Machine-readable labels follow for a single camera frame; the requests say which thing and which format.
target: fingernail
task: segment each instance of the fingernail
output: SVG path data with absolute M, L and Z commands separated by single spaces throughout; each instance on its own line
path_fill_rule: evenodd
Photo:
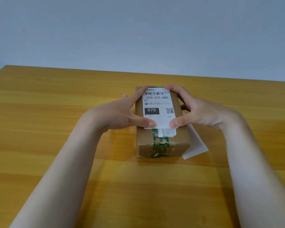
M 178 127 L 178 122 L 177 120 L 174 120 L 174 122 L 171 123 L 171 128 L 176 128 Z
M 156 127 L 156 123 L 155 122 L 149 122 L 149 128 L 154 128 Z

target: barcode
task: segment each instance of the barcode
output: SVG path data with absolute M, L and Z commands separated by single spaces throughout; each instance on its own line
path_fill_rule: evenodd
M 145 92 L 145 95 L 163 95 L 163 92 Z
M 167 114 L 174 114 L 173 108 L 166 108 Z

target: hand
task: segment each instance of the hand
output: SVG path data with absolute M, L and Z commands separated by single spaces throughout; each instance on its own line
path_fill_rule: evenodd
M 122 99 L 104 103 L 87 111 L 80 120 L 92 122 L 93 126 L 106 132 L 108 129 L 122 129 L 128 126 L 154 128 L 156 122 L 152 119 L 137 116 L 131 112 L 131 107 L 144 94 L 148 86 L 141 87 L 133 95 L 123 95 Z
M 221 129 L 222 125 L 227 122 L 244 120 L 238 111 L 215 102 L 196 98 L 183 87 L 167 85 L 165 88 L 177 92 L 179 99 L 184 103 L 181 105 L 181 109 L 190 112 L 172 119 L 170 122 L 171 128 L 198 123 Z

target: table surface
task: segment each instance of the table surface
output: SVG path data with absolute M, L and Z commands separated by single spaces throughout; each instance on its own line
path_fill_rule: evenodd
M 285 82 L 5 66 L 0 70 L 0 227 L 8 227 L 89 108 L 140 85 L 178 84 L 240 111 L 285 184 Z M 220 130 L 209 151 L 137 159 L 136 128 L 97 147 L 77 227 L 239 227 Z

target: qr code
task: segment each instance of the qr code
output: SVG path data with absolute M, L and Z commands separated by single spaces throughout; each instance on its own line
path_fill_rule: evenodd
M 167 114 L 174 114 L 173 108 L 166 108 Z

